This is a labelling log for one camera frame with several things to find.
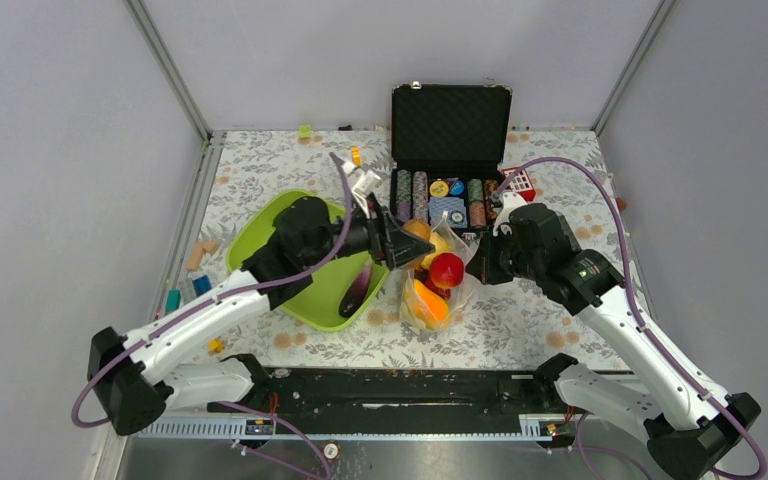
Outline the brown potato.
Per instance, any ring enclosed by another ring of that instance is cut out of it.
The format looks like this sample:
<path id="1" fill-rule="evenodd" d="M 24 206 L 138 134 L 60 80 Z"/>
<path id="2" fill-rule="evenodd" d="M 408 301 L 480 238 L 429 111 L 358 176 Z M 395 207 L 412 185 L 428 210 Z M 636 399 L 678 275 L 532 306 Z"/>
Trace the brown potato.
<path id="1" fill-rule="evenodd" d="M 413 218 L 405 222 L 403 228 L 409 233 L 426 241 L 427 243 L 430 242 L 431 228 L 427 222 L 419 218 Z M 416 269 L 420 267 L 426 256 L 427 254 L 413 260 L 406 266 L 406 269 Z"/>

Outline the red apple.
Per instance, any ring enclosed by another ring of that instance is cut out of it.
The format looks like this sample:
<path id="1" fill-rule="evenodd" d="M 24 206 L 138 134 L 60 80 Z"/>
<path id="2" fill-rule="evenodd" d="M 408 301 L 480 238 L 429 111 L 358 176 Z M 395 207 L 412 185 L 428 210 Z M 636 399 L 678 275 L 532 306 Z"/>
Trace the red apple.
<path id="1" fill-rule="evenodd" d="M 429 279 L 438 287 L 453 289 L 462 284 L 465 266 L 458 255 L 447 252 L 434 259 L 428 272 Z"/>

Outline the clear zip top bag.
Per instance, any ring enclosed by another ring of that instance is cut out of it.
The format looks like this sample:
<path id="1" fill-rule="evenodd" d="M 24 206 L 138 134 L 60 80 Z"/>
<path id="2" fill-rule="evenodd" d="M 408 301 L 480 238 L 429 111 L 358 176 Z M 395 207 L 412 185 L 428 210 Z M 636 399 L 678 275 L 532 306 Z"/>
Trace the clear zip top bag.
<path id="1" fill-rule="evenodd" d="M 466 272 L 474 256 L 470 247 L 450 226 L 465 215 L 445 211 L 435 225 L 411 219 L 405 229 L 429 241 L 434 250 L 406 269 L 400 316 L 417 330 L 437 332 L 453 323 L 478 286 L 478 280 Z"/>

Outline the orange yellow mango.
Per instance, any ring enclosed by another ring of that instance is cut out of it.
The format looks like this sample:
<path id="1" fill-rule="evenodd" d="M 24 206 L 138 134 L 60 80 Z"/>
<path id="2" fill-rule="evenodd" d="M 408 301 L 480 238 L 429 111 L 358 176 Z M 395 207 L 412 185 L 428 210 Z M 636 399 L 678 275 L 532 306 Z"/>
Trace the orange yellow mango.
<path id="1" fill-rule="evenodd" d="M 440 330 L 449 323 L 448 302 L 429 289 L 423 282 L 414 279 L 406 293 L 406 302 L 412 315 L 427 329 Z"/>

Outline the purple eggplant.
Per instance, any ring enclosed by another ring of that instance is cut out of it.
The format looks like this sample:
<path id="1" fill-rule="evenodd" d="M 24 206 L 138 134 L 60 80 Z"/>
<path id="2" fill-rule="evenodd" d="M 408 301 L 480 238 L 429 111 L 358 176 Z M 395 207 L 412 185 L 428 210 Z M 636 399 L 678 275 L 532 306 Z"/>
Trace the purple eggplant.
<path id="1" fill-rule="evenodd" d="M 367 260 L 349 285 L 338 306 L 342 318 L 352 317 L 364 303 L 372 279 L 373 263 Z"/>

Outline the yellow lemon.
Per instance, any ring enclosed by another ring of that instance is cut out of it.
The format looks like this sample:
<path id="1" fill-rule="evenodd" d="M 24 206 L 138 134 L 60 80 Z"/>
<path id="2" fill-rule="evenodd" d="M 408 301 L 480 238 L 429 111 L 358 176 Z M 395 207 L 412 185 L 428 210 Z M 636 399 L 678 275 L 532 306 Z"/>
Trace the yellow lemon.
<path id="1" fill-rule="evenodd" d="M 430 233 L 429 242 L 433 245 L 434 251 L 426 255 L 420 263 L 420 266 L 425 270 L 430 268 L 437 256 L 450 251 L 448 242 L 436 231 Z"/>

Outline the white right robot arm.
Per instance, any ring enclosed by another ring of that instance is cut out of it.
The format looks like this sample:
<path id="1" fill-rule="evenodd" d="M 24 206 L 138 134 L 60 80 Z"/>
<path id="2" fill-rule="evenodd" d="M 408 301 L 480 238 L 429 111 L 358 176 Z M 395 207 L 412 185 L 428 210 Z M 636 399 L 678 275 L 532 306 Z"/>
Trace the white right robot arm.
<path id="1" fill-rule="evenodd" d="M 590 412 L 644 443 L 673 479 L 712 471 L 760 415 L 747 393 L 729 393 L 703 373 L 630 299 L 625 278 L 601 253 L 583 250 L 566 220 L 545 205 L 505 195 L 491 232 L 467 265 L 482 283 L 525 278 L 598 333 L 646 390 L 601 376 L 566 354 L 534 372 L 543 410 Z"/>

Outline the floral tablecloth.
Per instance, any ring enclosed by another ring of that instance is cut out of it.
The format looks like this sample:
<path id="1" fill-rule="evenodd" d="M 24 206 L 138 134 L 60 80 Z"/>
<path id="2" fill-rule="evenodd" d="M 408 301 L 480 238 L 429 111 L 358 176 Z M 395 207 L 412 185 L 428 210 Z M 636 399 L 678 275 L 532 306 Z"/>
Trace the floral tablecloth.
<path id="1" fill-rule="evenodd" d="M 348 158 L 357 148 L 363 162 L 389 173 L 386 131 L 317 132 L 301 140 L 292 131 L 226 132 L 210 178 L 199 237 L 219 250 L 201 272 L 212 283 L 227 276 L 227 251 L 239 231 L 277 194 L 301 189 L 340 203 L 341 188 L 330 154 Z M 591 132 L 514 132 L 503 165 L 529 169 L 537 198 L 562 213 L 585 248 L 620 260 L 618 234 L 601 192 L 611 180 L 597 137 Z M 418 331 L 400 316 L 404 277 L 391 274 L 370 305 L 345 328 L 325 332 L 276 310 L 246 320 L 220 337 L 224 353 L 251 353 L 272 367 L 532 369 L 563 352 L 594 370 L 621 370 L 623 361 L 583 322 L 548 300 L 531 282 L 481 286 L 451 325 Z"/>

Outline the green plastic tray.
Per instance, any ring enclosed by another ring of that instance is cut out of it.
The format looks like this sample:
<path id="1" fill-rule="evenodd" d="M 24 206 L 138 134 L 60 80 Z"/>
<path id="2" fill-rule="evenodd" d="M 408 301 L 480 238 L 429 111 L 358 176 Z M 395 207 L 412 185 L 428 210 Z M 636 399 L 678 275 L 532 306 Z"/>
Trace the green plastic tray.
<path id="1" fill-rule="evenodd" d="M 241 229 L 238 236 L 226 250 L 225 262 L 229 272 L 242 266 L 256 250 L 266 244 L 274 231 L 273 221 L 285 208 L 294 201 L 308 196 L 305 190 L 292 189 L 285 191 L 268 202 Z M 313 283 L 292 299 L 281 305 L 281 309 L 307 323 L 308 325 L 327 332 L 341 330 L 353 322 L 359 312 L 344 317 L 338 313 L 338 307 L 364 266 L 371 267 L 371 279 L 362 308 L 366 308 L 374 299 L 389 275 L 389 270 L 370 261 L 370 256 L 362 252 L 351 257 L 333 260 L 315 272 Z"/>

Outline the toy brick car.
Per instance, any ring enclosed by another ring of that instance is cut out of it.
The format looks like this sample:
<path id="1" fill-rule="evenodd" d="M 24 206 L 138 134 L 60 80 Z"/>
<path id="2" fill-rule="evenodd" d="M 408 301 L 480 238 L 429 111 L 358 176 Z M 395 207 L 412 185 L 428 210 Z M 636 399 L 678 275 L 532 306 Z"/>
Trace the toy brick car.
<path id="1" fill-rule="evenodd" d="M 362 165 L 362 156 L 360 153 L 360 149 L 357 146 L 352 146 L 350 149 L 351 153 L 351 161 L 356 167 L 360 167 Z"/>

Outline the black poker chip case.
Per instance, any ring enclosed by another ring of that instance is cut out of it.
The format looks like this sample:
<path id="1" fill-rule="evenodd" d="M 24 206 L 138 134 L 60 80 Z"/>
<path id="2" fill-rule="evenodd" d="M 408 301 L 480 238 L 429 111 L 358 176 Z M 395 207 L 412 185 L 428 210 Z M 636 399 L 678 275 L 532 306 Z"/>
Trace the black poker chip case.
<path id="1" fill-rule="evenodd" d="M 401 221 L 457 233 L 492 226 L 489 188 L 501 183 L 513 91 L 505 85 L 413 82 L 391 92 L 389 207 Z"/>

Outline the tan wooden block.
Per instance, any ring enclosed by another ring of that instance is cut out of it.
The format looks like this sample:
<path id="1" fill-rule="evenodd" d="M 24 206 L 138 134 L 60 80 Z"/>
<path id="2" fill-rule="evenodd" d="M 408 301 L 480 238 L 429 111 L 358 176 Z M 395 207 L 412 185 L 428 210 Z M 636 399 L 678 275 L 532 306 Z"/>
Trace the tan wooden block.
<path id="1" fill-rule="evenodd" d="M 199 270 L 204 258 L 215 255 L 219 248 L 220 244 L 215 241 L 197 241 L 190 251 L 190 255 L 185 263 L 185 269 L 188 272 Z"/>

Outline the blue toy block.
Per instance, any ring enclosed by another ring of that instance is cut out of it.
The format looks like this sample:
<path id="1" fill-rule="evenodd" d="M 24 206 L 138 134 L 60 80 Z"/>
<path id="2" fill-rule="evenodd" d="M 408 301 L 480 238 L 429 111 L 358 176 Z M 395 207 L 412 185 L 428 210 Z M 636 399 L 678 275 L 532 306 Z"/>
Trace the blue toy block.
<path id="1" fill-rule="evenodd" d="M 201 275 L 197 278 L 193 278 L 191 280 L 191 285 L 196 297 L 206 294 L 213 288 L 212 282 L 208 275 Z"/>

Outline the teal toy block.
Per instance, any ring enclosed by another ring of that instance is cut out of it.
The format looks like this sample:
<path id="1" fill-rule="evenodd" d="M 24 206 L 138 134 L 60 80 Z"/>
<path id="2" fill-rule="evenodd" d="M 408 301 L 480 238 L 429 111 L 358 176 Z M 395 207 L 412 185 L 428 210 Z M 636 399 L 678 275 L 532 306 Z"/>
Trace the teal toy block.
<path id="1" fill-rule="evenodd" d="M 181 305 L 182 295 L 178 289 L 170 289 L 166 295 L 164 311 L 166 313 L 174 312 Z"/>

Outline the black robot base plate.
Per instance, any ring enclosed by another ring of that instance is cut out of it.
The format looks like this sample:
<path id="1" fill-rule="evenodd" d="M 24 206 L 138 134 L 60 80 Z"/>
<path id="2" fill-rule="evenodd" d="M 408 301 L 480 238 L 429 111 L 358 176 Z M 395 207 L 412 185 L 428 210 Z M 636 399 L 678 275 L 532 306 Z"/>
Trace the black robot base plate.
<path id="1" fill-rule="evenodd" d="M 272 413 L 314 436 L 454 435 L 501 437 L 521 432 L 525 419 L 562 423 L 580 414 L 530 371 L 265 367 L 251 354 L 240 361 L 254 385 L 231 406 Z"/>

